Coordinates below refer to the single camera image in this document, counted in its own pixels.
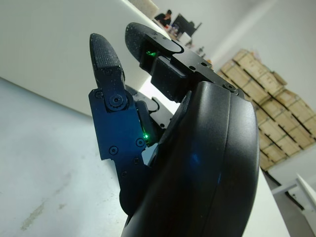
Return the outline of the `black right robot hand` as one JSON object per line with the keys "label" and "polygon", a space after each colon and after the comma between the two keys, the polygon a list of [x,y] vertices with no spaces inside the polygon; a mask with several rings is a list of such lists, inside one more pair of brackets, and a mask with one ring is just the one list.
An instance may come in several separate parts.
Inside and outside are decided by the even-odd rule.
{"label": "black right robot hand", "polygon": [[256,114],[244,93],[207,61],[155,30],[129,23],[125,44],[152,84],[179,103],[157,121],[125,86],[111,44],[89,48],[97,88],[89,94],[101,159],[115,163],[124,237],[240,237],[259,173]]}

